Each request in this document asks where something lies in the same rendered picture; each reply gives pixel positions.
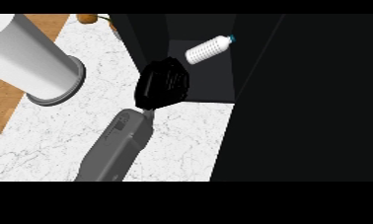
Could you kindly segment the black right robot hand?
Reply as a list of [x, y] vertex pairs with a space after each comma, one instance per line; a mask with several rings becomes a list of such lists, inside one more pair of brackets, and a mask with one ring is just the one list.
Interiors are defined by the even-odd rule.
[[144, 69], [136, 86], [136, 107], [156, 110], [184, 102], [188, 98], [189, 73], [181, 61], [169, 57], [154, 61]]

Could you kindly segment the dark grey cabinet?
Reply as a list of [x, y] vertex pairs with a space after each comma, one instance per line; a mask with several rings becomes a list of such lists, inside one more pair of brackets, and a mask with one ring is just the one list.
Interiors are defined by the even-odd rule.
[[223, 53], [185, 64], [186, 99], [203, 103], [238, 100], [282, 14], [113, 14], [110, 18], [139, 69], [169, 57], [188, 62], [188, 49], [219, 36], [234, 36]]

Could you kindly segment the white plastic water bottle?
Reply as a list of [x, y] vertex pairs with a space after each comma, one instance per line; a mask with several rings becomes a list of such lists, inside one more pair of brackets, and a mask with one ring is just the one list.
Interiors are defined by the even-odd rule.
[[237, 42], [235, 35], [217, 36], [186, 51], [186, 62], [191, 65], [198, 64], [217, 54], [223, 53], [231, 44]]

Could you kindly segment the dark grey cabinet door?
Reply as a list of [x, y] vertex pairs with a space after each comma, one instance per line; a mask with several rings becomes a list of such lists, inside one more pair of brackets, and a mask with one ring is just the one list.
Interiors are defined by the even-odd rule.
[[284, 18], [237, 105], [216, 181], [373, 181], [373, 14]]

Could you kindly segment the orange-brown round vegetable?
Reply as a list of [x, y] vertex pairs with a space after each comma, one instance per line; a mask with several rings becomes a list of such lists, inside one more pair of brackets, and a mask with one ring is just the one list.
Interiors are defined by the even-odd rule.
[[97, 14], [77, 14], [77, 20], [83, 24], [95, 24], [98, 22], [98, 15]]

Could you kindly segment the white cylinder with grey rim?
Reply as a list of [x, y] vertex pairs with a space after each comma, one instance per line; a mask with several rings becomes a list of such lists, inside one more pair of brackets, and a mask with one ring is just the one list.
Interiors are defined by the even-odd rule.
[[77, 93], [86, 78], [80, 59], [67, 55], [24, 14], [0, 14], [0, 79], [30, 101], [51, 107]]

